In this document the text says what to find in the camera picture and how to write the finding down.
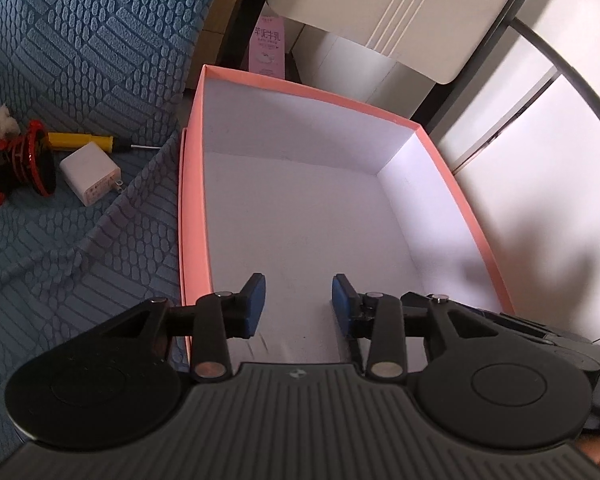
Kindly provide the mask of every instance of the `yellow screwdriver handle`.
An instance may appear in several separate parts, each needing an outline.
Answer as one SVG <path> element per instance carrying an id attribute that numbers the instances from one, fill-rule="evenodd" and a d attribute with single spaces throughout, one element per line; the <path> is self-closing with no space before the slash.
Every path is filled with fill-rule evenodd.
<path id="1" fill-rule="evenodd" d="M 104 152 L 113 151 L 112 136 L 91 134 L 70 134 L 65 132 L 49 132 L 49 143 L 54 150 L 77 150 L 90 142 L 95 142 Z"/>

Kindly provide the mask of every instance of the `blue textured fabric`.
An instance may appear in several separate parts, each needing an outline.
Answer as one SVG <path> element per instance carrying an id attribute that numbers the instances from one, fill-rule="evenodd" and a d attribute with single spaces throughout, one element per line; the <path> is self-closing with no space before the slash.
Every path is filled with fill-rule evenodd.
<path id="1" fill-rule="evenodd" d="M 0 208 L 0 462 L 21 442 L 4 406 L 21 364 L 144 298 L 179 300 L 174 112 L 209 3 L 0 0 L 0 105 L 22 126 L 164 145 L 114 156 L 130 185 L 94 206 L 60 178 Z"/>

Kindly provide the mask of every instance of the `white power adapter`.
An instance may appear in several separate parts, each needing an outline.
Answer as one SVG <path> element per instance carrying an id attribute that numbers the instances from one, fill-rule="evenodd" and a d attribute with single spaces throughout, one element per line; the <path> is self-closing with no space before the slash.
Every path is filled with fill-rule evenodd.
<path id="1" fill-rule="evenodd" d="M 60 163 L 69 187 L 84 205 L 92 205 L 112 189 L 120 189 L 120 168 L 95 142 L 85 144 Z"/>

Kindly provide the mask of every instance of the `open cardboard box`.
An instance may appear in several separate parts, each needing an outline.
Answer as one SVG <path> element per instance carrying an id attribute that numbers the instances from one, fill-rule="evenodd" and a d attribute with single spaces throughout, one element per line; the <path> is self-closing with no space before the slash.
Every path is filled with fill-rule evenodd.
<path id="1" fill-rule="evenodd" d="M 206 66 L 182 136 L 179 219 L 183 304 L 266 276 L 256 337 L 230 341 L 234 367 L 345 359 L 330 305 L 338 272 L 359 292 L 512 312 L 424 130 L 328 92 Z M 410 369 L 422 368 L 411 346 Z"/>

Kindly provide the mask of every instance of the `white furniture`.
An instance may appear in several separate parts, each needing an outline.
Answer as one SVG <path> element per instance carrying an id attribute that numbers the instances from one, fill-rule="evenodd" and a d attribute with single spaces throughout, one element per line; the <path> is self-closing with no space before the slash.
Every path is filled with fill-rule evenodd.
<path id="1" fill-rule="evenodd" d="M 445 84 L 507 0 L 268 0 L 280 16 L 351 40 Z"/>

